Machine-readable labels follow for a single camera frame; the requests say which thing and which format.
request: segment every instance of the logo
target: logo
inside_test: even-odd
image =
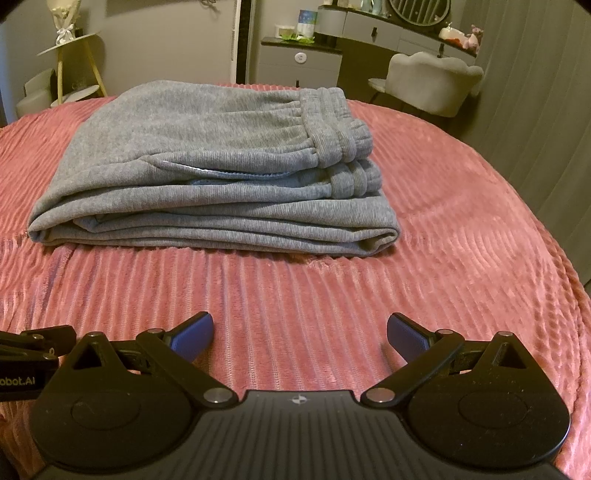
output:
[[[295,403],[296,405],[303,405],[304,403],[306,403],[308,401],[308,398],[300,394],[300,395],[296,395],[295,397],[293,397],[291,399],[291,401],[293,403]]]
[[[35,377],[0,378],[0,387],[24,387],[35,385]]]

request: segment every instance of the pink stuffed animal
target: pink stuffed animal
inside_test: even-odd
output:
[[[478,52],[480,51],[480,44],[482,42],[482,34],[483,33],[484,33],[483,29],[472,25],[472,35],[470,35],[470,37],[468,37],[468,40],[467,40],[466,44],[464,45],[464,48],[467,50],[472,50],[474,53],[476,53],[478,55]]]

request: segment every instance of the drawer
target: drawer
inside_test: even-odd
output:
[[[415,53],[417,53],[419,51],[426,51],[427,53],[430,53],[431,55],[433,55],[435,57],[437,57],[437,55],[439,55],[438,51],[423,48],[419,45],[415,45],[414,43],[410,43],[406,40],[401,40],[398,43],[398,52],[399,53],[405,53],[406,55],[410,56],[410,55],[414,55]]]
[[[371,34],[374,28],[376,29],[376,34],[372,37]],[[396,51],[402,31],[402,27],[385,22],[384,20],[348,12],[343,36],[351,40],[362,41]]]
[[[450,47],[449,45],[445,45],[443,47],[443,56],[444,57],[455,57],[457,59],[463,60],[466,62],[466,65],[471,67],[476,63],[476,58],[466,53],[465,51],[458,50],[457,48]]]
[[[312,50],[310,48],[276,47],[261,45],[259,64],[284,65],[286,67],[304,67],[316,70],[328,70],[338,72],[340,68],[341,55],[325,51]],[[296,62],[296,54],[305,53],[304,63]]]
[[[345,10],[319,8],[314,31],[332,37],[342,37],[346,17],[347,12]]]
[[[302,67],[285,67],[283,65],[260,64],[256,76],[257,83],[266,85],[283,85],[301,88],[336,87],[339,71],[306,69]]]
[[[439,51],[439,45],[441,42],[439,40],[435,40],[434,38],[426,37],[425,35],[421,35],[420,33],[413,32],[412,30],[405,30],[402,29],[400,33],[400,40],[404,40],[408,43],[414,43],[420,47],[423,47],[423,51]]]

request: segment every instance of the bed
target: bed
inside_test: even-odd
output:
[[[397,243],[370,258],[33,243],[33,203],[76,128],[108,101],[0,131],[0,329],[70,324],[79,335],[131,339],[207,310],[215,341],[197,365],[234,390],[357,394],[404,364],[386,339],[393,311],[475,340],[511,330],[572,413],[557,466],[589,478],[589,297],[556,241],[473,149],[415,117],[350,102],[374,135],[371,158],[402,226]],[[43,467],[31,405],[0,405],[0,445],[22,478]]]

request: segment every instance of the round mirror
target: round mirror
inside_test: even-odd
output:
[[[451,0],[389,1],[402,20],[417,27],[436,27],[445,22],[451,10]]]

